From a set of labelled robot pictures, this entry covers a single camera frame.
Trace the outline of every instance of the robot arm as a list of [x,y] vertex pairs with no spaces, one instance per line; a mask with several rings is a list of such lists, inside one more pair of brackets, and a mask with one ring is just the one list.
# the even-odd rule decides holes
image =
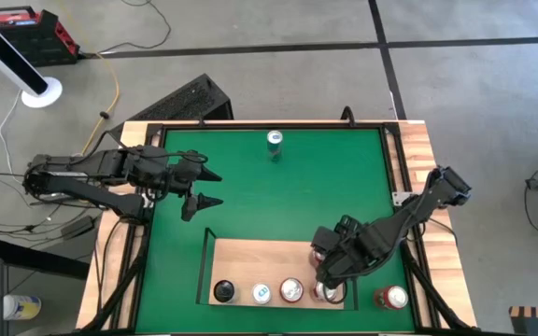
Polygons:
[[[167,164],[170,155],[181,159],[176,164]],[[145,205],[140,195],[119,195],[93,184],[108,187],[129,183],[144,189],[152,202],[169,193],[184,197],[182,219],[190,221],[198,210],[223,203],[202,193],[192,194],[196,180],[221,181],[220,176],[203,165],[205,159],[193,150],[169,154],[153,146],[101,150],[78,158],[37,155],[29,164],[23,185],[37,199],[41,194],[61,192],[104,205],[118,216],[140,219]]]
[[332,231],[319,227],[312,246],[325,260],[317,280],[336,288],[347,279],[367,275],[385,264],[409,229],[429,219],[437,208],[463,205],[470,187],[449,167],[430,172],[422,194],[408,198],[391,217],[361,224],[343,216]]

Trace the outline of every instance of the green table surface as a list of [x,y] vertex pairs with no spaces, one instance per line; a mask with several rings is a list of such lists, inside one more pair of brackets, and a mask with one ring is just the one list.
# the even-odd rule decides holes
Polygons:
[[182,199],[170,195],[156,205],[136,332],[413,330],[409,306],[388,311],[373,302],[378,288],[407,288],[399,254],[358,279],[357,311],[195,303],[205,227],[218,237],[311,241],[318,226],[333,228],[342,215],[367,221],[392,214],[377,130],[283,134],[282,158],[272,162],[267,131],[168,132],[168,151],[196,149],[208,156],[206,166],[223,181],[198,181],[195,192],[224,204],[188,223],[179,218]]

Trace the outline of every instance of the wooden table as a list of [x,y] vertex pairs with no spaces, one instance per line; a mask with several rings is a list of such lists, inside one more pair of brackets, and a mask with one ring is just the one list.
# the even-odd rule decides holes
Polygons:
[[[222,120],[222,121],[207,121],[207,124],[243,124],[243,123],[347,123],[346,120]],[[386,121],[386,120],[362,120],[357,122],[397,122],[399,125],[405,162],[410,177],[410,183],[414,192],[421,192],[426,181],[427,174],[435,167],[435,159],[432,153],[431,142],[427,133],[427,127],[424,121]],[[129,121],[124,124],[121,141],[127,146],[143,145],[147,138],[147,128],[149,124],[168,124],[168,125],[194,125],[198,121]],[[394,178],[396,181],[397,190],[403,190],[402,172],[398,163],[397,151],[394,146],[393,136],[388,134],[389,154],[391,156],[391,165],[393,168]],[[134,192],[135,188],[125,185],[112,189],[118,193]],[[449,215],[446,210],[437,210],[432,216],[434,219],[443,222],[451,227]],[[99,232],[97,236],[96,253],[99,261],[103,259],[103,250],[106,241],[109,239],[109,234],[112,227],[118,220],[118,217],[112,212],[107,211],[103,214]],[[120,274],[120,264],[124,252],[124,247],[127,237],[127,226],[120,225],[115,229],[111,241],[108,245],[106,256],[106,272],[102,285],[102,300],[105,302],[111,295],[116,285],[118,284]],[[138,236],[141,232],[136,232],[132,256],[139,247]],[[464,272],[460,263],[458,249],[454,243],[454,237],[447,231],[434,226],[427,225],[427,230],[423,236],[425,252],[429,269],[434,286],[446,300],[447,304],[456,312],[458,317],[469,325],[474,326],[474,312],[468,295],[468,289],[464,280]],[[84,289],[82,304],[78,315],[77,328],[82,328],[88,324],[96,314],[97,309],[97,275],[95,270],[95,262],[92,260],[89,277]],[[427,309],[427,300],[420,287],[420,284],[415,281],[418,293],[418,305],[420,310],[420,318],[422,325],[428,327],[431,325],[429,310]],[[119,328],[127,328],[128,315],[134,295],[134,281],[128,287],[124,294],[121,305]]]

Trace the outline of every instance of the can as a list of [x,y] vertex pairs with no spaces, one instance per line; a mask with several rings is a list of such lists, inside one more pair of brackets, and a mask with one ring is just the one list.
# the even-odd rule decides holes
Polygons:
[[4,320],[27,320],[41,311],[41,300],[36,296],[6,295],[4,297]]
[[271,300],[271,289],[266,284],[257,284],[252,288],[252,299],[257,304],[266,304]]
[[295,278],[288,278],[281,283],[279,294],[284,301],[295,303],[303,297],[303,284]]
[[313,287],[313,297],[318,301],[327,301],[327,299],[325,299],[325,295],[327,295],[327,299],[329,299],[329,301],[334,301],[335,297],[337,296],[337,289],[326,288],[323,283],[317,281]]
[[313,249],[310,251],[310,255],[308,256],[308,260],[310,261],[310,264],[317,268],[319,264],[325,260],[325,255],[322,253],[319,253],[316,249]]
[[375,303],[377,306],[400,310],[408,303],[408,294],[399,286],[387,286],[375,291]]
[[271,161],[281,159],[281,143],[284,136],[280,131],[271,131],[267,134],[267,149],[269,149],[269,158]]
[[220,280],[213,287],[213,296],[215,300],[221,303],[232,303],[235,301],[235,286],[231,281]]

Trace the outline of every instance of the gray floor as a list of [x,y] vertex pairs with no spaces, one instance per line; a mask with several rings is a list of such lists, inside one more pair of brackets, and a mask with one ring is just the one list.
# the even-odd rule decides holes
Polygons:
[[[64,3],[90,39],[92,47],[83,44],[87,51],[125,40],[150,44],[163,36],[163,22],[150,7],[128,7],[118,0]],[[0,6],[21,4],[57,13],[73,32],[58,2],[0,0]],[[375,41],[364,0],[156,0],[155,4],[173,29],[158,49]],[[378,4],[390,41],[538,36],[538,1],[379,0]],[[79,43],[79,35],[73,35]],[[523,181],[538,167],[538,45],[396,49],[391,55],[407,116],[427,120],[438,162],[454,166],[474,187],[472,200],[451,215],[477,322],[483,329],[511,331],[510,305],[538,305],[538,233],[528,225],[522,203]],[[238,119],[331,119],[344,105],[350,105],[360,119],[394,118],[377,50],[111,62],[121,98],[108,127],[203,73],[232,98]],[[7,131],[16,172],[38,153],[80,151],[98,111],[113,97],[113,82],[101,61],[41,72],[63,82],[64,96],[42,110],[19,104]],[[0,122],[16,93],[0,74]],[[6,169],[0,140],[0,171]],[[538,193],[530,195],[530,207],[538,223]],[[0,223],[34,223],[51,210],[27,209],[0,184]],[[64,209],[51,223],[76,212]],[[58,235],[51,231],[23,238]],[[50,248],[74,258],[87,253],[89,246],[69,242]],[[83,284],[39,275],[24,286],[21,290],[42,296],[56,308],[30,324],[15,324],[13,330],[38,325],[71,328]]]

